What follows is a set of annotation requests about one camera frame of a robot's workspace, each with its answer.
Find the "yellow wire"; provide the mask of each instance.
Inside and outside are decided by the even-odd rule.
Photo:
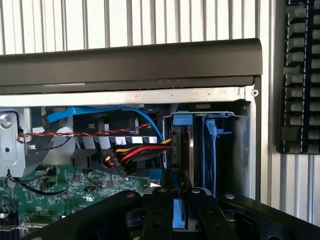
[[[171,142],[171,138],[169,138],[169,139],[161,142],[161,144],[167,144],[167,143],[170,143],[170,142]],[[127,152],[127,151],[130,151],[130,150],[133,149],[133,148],[135,148],[135,147],[131,147],[131,148],[118,148],[118,149],[115,150],[115,152],[116,152],[116,153],[125,153],[125,152]],[[111,157],[110,157],[110,156],[107,156],[107,157],[105,158],[105,161],[107,162],[107,161],[109,161],[110,159],[111,159]]]

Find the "motherboard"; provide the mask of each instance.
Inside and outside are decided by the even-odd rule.
[[[8,180],[1,177],[0,213],[18,213],[19,226],[32,231],[118,192],[133,190],[143,194],[144,189],[149,185],[148,178],[122,178],[119,175],[93,170],[87,174],[87,177],[103,187],[99,188],[90,183],[80,170],[76,170],[74,174],[71,166],[39,166],[25,179],[41,176],[48,169],[53,169],[54,174],[35,179],[27,185],[46,193],[55,193],[66,189],[74,177],[73,183],[66,192],[55,196],[43,196],[29,191],[20,184],[10,188],[6,184]]]

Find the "corrugated metal wall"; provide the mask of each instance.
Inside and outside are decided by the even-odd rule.
[[[320,158],[280,155],[272,131],[276,0],[0,0],[0,53],[260,38],[263,51],[261,201],[320,225]]]

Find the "black plastic cover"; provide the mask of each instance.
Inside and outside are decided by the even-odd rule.
[[[261,74],[255,38],[3,55],[0,94],[246,86]]]

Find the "green circuit board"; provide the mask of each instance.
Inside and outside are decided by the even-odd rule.
[[[25,179],[42,175],[44,171],[34,171]],[[74,170],[70,166],[56,166],[56,174],[47,179],[52,186],[44,191],[49,193],[65,189],[73,173]],[[57,196],[38,195],[19,184],[14,188],[8,188],[5,184],[6,178],[0,177],[0,212],[18,212],[20,223],[49,224],[123,190],[133,190],[142,194],[149,185],[148,178],[122,178],[95,170],[89,173],[88,177],[106,188],[94,187],[81,175],[80,170],[76,170],[74,182],[68,191]],[[42,187],[42,180],[34,180],[28,185],[39,190]]]

